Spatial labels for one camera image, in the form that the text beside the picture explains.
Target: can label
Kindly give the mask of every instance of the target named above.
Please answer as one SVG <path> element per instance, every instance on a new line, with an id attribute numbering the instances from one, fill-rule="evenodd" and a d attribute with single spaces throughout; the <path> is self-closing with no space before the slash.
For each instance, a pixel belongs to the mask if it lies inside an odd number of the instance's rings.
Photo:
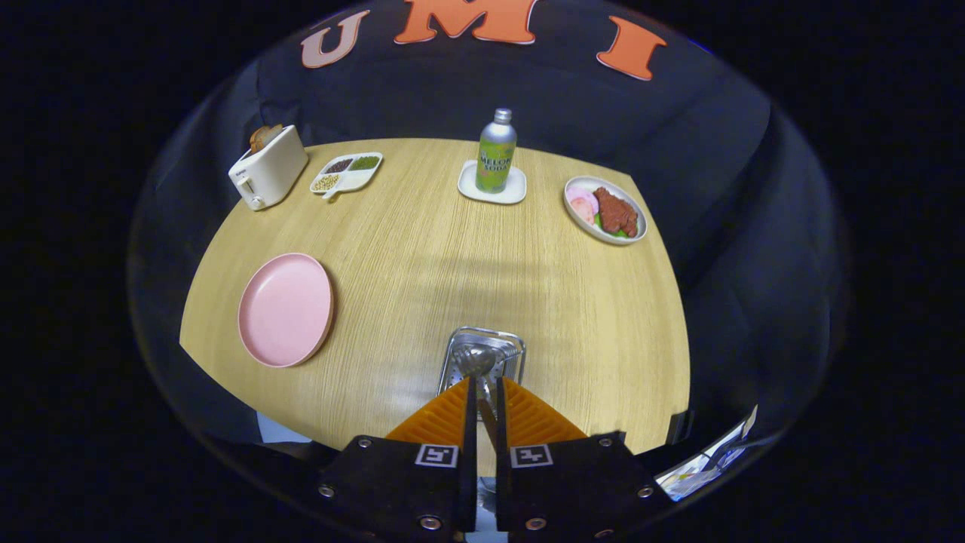
<path id="1" fill-rule="evenodd" d="M 476 165 L 476 188 L 483 192 L 502 192 L 510 173 L 515 143 L 480 141 L 480 157 Z"/>

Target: bread slice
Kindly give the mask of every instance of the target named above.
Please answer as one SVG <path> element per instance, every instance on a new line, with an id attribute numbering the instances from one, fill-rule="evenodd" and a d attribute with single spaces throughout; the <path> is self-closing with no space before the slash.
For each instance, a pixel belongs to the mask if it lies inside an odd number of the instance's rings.
<path id="1" fill-rule="evenodd" d="M 252 154 L 257 153 L 258 151 L 267 147 L 267 145 L 271 143 L 271 140 L 278 137 L 278 135 L 282 133 L 282 130 L 284 129 L 285 127 L 282 125 L 275 125 L 274 127 L 264 126 L 255 130 L 255 132 L 251 134 L 251 138 L 248 140 L 248 143 L 251 145 Z"/>

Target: metal tray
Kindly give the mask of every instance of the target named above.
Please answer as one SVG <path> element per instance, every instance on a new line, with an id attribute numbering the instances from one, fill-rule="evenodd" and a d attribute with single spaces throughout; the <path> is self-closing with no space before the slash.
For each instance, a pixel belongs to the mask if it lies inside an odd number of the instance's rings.
<path id="1" fill-rule="evenodd" d="M 526 363 L 526 345 L 522 338 L 513 333 L 491 329 L 456 329 L 449 337 L 438 393 L 441 394 L 446 388 L 462 381 L 466 377 L 463 369 L 485 367 L 490 363 L 492 367 L 482 375 L 491 383 L 504 376 L 520 383 Z M 488 392 L 489 387 L 484 386 L 483 393 L 488 396 Z"/>

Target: letter m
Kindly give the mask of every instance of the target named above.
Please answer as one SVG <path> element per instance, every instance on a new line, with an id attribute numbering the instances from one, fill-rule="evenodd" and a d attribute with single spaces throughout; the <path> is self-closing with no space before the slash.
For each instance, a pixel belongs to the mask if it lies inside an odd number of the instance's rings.
<path id="1" fill-rule="evenodd" d="M 435 30 L 428 27 L 433 18 L 450 38 L 458 38 L 473 21 L 485 17 L 482 25 L 473 30 L 478 40 L 525 45 L 537 39 L 530 32 L 530 14 L 537 0 L 405 1 L 412 4 L 412 9 L 396 43 L 428 42 L 435 38 Z"/>

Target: fried chicken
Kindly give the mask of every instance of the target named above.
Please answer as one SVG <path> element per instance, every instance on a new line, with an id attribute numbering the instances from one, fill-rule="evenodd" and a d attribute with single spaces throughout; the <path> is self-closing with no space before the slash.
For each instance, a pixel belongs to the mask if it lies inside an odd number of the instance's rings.
<path id="1" fill-rule="evenodd" d="M 600 203 L 600 223 L 603 231 L 616 234 L 621 229 L 630 238 L 637 236 L 637 212 L 602 186 L 593 191 Z"/>

